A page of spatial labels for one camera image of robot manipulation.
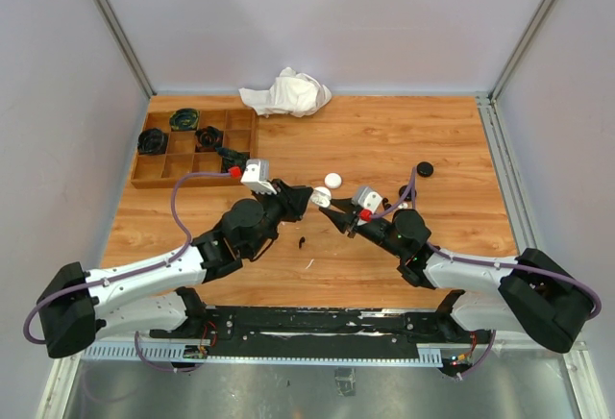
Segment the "white earbud charging case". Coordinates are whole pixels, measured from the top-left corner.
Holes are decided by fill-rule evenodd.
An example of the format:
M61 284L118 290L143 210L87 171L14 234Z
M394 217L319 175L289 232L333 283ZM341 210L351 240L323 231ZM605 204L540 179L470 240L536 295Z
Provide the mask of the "white earbud charging case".
M328 208L331 205L332 194L325 186L317 186L313 189L310 202L319 208Z

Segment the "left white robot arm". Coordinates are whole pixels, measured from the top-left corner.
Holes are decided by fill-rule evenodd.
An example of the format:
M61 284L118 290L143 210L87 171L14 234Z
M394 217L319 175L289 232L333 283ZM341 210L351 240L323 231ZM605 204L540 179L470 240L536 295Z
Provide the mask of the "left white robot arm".
M206 326L205 307L193 286L222 279L244 261L258 260L278 238L281 223L301 220L313 192L280 179L260 184L209 231L189 235L162 255L114 268L63 266L44 288L30 318L42 336L23 328L27 340L45 346L50 358L75 355L102 338L151 330L192 338Z

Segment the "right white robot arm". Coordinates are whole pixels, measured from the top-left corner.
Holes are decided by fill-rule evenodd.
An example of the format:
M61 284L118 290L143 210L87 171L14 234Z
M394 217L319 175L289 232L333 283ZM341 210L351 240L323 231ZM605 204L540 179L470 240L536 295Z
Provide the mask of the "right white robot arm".
M412 286L448 290L444 311L434 320L445 341L471 331L517 332L566 353L602 308L594 291L538 249L517 257L465 255L431 244L431 231L416 209L398 209L385 218L341 199L321 211L341 233L359 235L396 258Z

